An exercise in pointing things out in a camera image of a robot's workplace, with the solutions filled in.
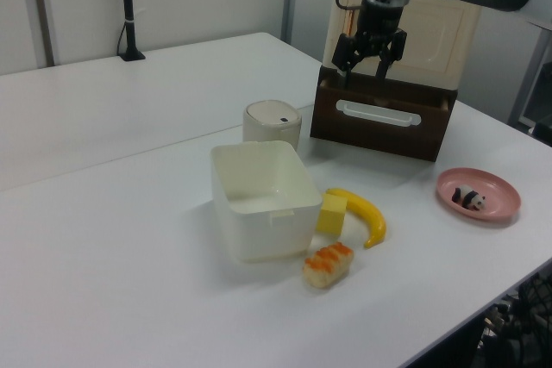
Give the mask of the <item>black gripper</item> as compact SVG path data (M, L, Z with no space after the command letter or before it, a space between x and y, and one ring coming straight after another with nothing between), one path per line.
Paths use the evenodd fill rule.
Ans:
M361 1L355 35L340 34L331 59L340 84L348 84L352 69L364 56L379 56L377 79L385 79L392 64L402 59L407 33L398 25L403 9L403 6Z

